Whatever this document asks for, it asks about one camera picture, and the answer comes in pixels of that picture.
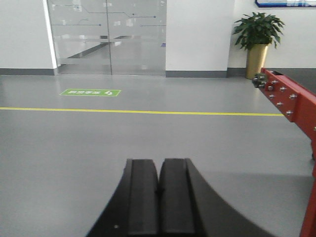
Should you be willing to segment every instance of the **green plant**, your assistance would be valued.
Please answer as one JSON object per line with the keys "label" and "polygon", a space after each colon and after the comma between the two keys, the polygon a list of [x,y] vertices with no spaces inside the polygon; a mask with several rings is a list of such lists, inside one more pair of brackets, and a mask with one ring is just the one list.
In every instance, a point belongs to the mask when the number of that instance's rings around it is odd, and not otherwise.
{"label": "green plant", "polygon": [[235,45],[241,44],[241,48],[251,49],[255,44],[270,44],[274,42],[275,48],[277,42],[280,43],[278,34],[282,34],[280,28],[285,25],[279,18],[274,15],[267,15],[265,13],[252,12],[252,16],[241,18],[235,23],[240,24],[234,27],[234,34],[240,34],[236,40]]}

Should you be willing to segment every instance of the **green floor sign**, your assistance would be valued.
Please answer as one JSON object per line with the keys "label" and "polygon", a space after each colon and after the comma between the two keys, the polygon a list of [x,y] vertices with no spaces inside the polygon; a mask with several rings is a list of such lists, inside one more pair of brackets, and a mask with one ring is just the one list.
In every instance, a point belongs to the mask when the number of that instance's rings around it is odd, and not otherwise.
{"label": "green floor sign", "polygon": [[81,96],[118,96],[120,90],[107,89],[67,89],[60,95],[81,95]]}

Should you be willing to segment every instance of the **potted plant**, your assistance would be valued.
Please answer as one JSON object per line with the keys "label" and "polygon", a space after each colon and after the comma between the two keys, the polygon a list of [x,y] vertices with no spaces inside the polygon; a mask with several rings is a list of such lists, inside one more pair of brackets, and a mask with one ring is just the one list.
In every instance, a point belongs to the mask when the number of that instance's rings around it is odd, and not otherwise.
{"label": "potted plant", "polygon": [[248,50],[246,78],[252,79],[256,73],[259,73],[264,65],[268,45],[280,43],[279,33],[283,35],[281,28],[285,25],[275,15],[265,13],[252,13],[252,16],[245,15],[247,18],[241,18],[235,23],[240,22],[234,27],[234,34],[239,34],[235,45],[241,44],[241,48]]}

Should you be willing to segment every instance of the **yellow floor line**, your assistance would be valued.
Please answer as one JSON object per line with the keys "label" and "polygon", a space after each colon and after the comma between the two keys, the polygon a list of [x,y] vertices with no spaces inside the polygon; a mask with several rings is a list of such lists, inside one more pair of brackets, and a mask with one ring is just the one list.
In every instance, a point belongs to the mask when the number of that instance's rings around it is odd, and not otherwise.
{"label": "yellow floor line", "polygon": [[55,111],[55,112],[99,112],[99,113],[122,113],[122,114],[154,114],[154,115],[219,115],[219,116],[267,116],[281,117],[282,114],[264,113],[219,113],[219,112],[175,112],[175,111],[142,111],[142,110],[94,110],[94,109],[54,109],[54,108],[17,108],[0,107],[0,110],[16,111]]}

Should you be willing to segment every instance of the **black rubber pad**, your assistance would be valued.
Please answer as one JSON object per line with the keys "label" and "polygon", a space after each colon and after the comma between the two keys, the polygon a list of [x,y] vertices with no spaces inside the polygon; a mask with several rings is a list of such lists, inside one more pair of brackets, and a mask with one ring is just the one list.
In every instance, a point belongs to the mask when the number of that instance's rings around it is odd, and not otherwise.
{"label": "black rubber pad", "polygon": [[195,233],[184,159],[165,159],[159,188],[161,231],[165,235]]}
{"label": "black rubber pad", "polygon": [[198,236],[273,237],[233,209],[204,180],[190,159],[186,159],[193,213]]}
{"label": "black rubber pad", "polygon": [[158,178],[154,162],[135,159],[129,202],[128,235],[150,236],[159,232]]}
{"label": "black rubber pad", "polygon": [[117,189],[87,237],[127,236],[131,174],[132,160],[128,159]]}

